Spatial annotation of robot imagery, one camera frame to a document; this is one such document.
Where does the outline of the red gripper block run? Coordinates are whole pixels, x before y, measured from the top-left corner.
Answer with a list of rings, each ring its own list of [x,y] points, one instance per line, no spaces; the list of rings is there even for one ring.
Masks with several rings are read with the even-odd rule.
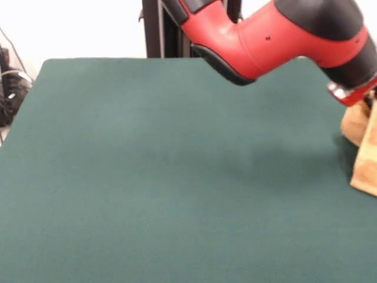
[[[353,90],[346,89],[345,87],[342,87],[340,85],[336,85],[335,97],[340,103],[349,107],[356,104],[358,101],[363,100],[367,93],[370,92],[374,87],[376,87],[376,79]]]

